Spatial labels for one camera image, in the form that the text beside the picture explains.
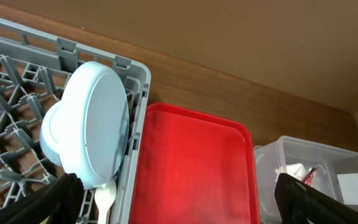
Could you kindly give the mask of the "clear plastic bin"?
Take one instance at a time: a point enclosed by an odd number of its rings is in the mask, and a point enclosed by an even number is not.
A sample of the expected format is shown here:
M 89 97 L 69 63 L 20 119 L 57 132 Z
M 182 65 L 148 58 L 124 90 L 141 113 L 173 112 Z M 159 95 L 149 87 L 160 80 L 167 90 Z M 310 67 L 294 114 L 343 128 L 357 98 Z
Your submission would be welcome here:
M 262 223 L 281 223 L 274 191 L 286 166 L 316 167 L 311 186 L 358 212 L 358 152 L 317 142 L 282 136 L 254 149 L 260 218 Z

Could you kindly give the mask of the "white napkin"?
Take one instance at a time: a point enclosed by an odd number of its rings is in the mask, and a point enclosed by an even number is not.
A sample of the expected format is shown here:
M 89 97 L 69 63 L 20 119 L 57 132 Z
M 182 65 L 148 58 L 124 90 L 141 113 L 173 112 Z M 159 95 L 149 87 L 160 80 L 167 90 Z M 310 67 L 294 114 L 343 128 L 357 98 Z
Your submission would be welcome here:
M 287 174 L 292 177 L 302 181 L 304 176 L 311 170 L 312 168 L 306 168 L 303 164 L 291 164 L 286 166 Z

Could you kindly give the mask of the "grey dishwasher rack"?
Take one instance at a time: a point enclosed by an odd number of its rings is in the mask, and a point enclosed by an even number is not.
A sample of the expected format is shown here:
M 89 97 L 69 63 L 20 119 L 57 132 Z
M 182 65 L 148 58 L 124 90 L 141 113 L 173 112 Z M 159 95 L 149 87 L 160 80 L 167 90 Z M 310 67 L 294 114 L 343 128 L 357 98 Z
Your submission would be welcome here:
M 120 77 L 129 105 L 129 137 L 116 176 L 111 223 L 128 223 L 149 97 L 151 72 L 142 63 L 0 18 L 0 209 L 57 179 L 41 154 L 39 129 L 76 68 L 105 63 Z

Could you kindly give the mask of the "red plastic tray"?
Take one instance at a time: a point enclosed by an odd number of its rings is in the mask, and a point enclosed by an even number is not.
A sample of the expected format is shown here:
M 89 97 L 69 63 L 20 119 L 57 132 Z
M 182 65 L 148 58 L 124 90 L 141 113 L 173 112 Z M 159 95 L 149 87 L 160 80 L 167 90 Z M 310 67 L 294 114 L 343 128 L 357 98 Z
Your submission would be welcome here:
M 247 128 L 165 103 L 149 105 L 129 222 L 259 223 Z

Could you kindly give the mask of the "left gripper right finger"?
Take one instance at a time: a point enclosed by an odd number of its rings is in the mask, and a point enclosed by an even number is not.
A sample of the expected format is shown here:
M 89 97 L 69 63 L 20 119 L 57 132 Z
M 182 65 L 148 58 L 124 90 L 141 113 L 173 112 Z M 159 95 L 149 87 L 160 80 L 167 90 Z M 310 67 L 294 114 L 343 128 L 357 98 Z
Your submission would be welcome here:
M 281 173 L 275 199 L 283 224 L 358 224 L 358 212 Z

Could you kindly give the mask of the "large light blue plate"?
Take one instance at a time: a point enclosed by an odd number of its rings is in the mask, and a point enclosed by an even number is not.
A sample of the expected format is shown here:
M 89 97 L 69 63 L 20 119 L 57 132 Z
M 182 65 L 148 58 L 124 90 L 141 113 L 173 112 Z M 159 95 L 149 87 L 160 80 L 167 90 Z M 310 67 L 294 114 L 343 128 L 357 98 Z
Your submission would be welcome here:
M 60 159 L 86 190 L 108 182 L 124 157 L 129 108 L 119 75 L 86 62 L 70 77 L 60 102 Z

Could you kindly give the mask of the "red snack wrapper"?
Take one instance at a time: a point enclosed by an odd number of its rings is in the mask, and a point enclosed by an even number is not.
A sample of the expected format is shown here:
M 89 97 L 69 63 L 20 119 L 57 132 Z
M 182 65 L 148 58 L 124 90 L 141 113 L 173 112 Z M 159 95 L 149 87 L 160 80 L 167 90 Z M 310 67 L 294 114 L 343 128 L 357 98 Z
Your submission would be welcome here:
M 316 174 L 316 171 L 317 171 L 317 168 L 316 167 L 313 167 L 305 176 L 304 178 L 302 179 L 302 182 L 306 185 L 309 185 L 311 186 L 312 184 L 312 181 L 313 181 L 313 178 Z

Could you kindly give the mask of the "white plastic spoon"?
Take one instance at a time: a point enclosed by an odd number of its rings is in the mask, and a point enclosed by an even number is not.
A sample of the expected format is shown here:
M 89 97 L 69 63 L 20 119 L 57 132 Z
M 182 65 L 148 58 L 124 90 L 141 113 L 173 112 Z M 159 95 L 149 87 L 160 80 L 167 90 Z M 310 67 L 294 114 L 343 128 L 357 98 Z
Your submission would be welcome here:
M 98 186 L 95 190 L 94 201 L 98 208 L 97 224 L 107 224 L 110 208 L 115 202 L 117 195 L 117 185 L 114 178 L 105 184 Z

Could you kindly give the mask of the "small light blue bowl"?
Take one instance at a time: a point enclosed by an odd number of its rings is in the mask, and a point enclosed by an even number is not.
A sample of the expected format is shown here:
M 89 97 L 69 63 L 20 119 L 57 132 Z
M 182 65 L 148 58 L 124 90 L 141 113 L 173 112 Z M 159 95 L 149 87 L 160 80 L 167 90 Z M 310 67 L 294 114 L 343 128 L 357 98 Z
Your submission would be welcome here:
M 43 154 L 59 167 L 63 167 L 60 153 L 66 138 L 66 124 L 62 102 L 59 101 L 46 112 L 39 134 Z

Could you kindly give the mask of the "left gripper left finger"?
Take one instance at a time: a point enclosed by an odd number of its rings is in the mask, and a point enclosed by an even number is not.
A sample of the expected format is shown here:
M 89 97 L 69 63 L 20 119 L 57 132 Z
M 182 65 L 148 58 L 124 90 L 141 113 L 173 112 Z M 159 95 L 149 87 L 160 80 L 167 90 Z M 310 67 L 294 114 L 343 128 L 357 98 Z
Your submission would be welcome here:
M 84 187 L 76 174 L 63 174 L 29 196 L 0 210 L 0 224 L 76 223 Z

